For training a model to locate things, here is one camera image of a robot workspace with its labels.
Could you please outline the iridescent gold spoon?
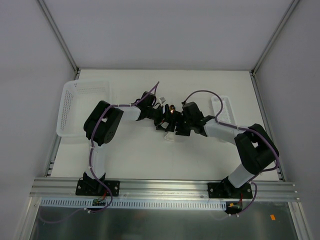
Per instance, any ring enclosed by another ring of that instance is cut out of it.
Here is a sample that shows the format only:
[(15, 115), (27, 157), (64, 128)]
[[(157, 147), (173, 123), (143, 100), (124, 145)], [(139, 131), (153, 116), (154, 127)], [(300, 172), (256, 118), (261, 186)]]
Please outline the iridescent gold spoon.
[(175, 108), (174, 105), (170, 105), (169, 106), (169, 111), (170, 111), (171, 114), (173, 114), (175, 112), (175, 110), (176, 110), (176, 108)]

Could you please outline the white paper napkin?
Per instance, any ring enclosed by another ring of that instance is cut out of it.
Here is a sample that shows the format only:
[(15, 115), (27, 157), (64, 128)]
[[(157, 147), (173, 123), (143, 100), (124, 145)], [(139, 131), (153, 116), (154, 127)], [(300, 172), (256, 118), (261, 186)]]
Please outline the white paper napkin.
[(176, 135), (174, 132), (168, 132), (165, 136), (164, 139), (170, 142), (174, 142), (176, 140)]

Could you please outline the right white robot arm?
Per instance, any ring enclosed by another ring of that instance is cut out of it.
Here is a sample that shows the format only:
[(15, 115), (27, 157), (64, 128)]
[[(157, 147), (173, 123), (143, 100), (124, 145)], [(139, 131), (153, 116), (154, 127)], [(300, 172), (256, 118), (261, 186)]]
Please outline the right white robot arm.
[(245, 184), (267, 171), (272, 162), (279, 163), (279, 151), (260, 124), (240, 127), (219, 121), (217, 116), (204, 116), (195, 102), (182, 102), (182, 113), (175, 131), (181, 136), (189, 136), (194, 131), (236, 146), (241, 163), (209, 190), (211, 197), (235, 198)]

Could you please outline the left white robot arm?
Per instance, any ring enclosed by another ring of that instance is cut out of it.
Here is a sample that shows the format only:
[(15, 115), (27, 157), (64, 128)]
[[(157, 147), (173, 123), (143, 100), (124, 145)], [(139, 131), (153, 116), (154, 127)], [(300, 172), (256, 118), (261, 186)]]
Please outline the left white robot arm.
[(101, 100), (83, 126), (89, 140), (89, 160), (88, 169), (77, 183), (76, 194), (97, 196), (108, 192), (104, 186), (107, 144), (116, 135), (121, 121), (150, 119), (156, 130), (174, 132), (180, 116), (174, 105), (162, 105), (155, 94), (147, 91), (130, 104), (111, 105)]

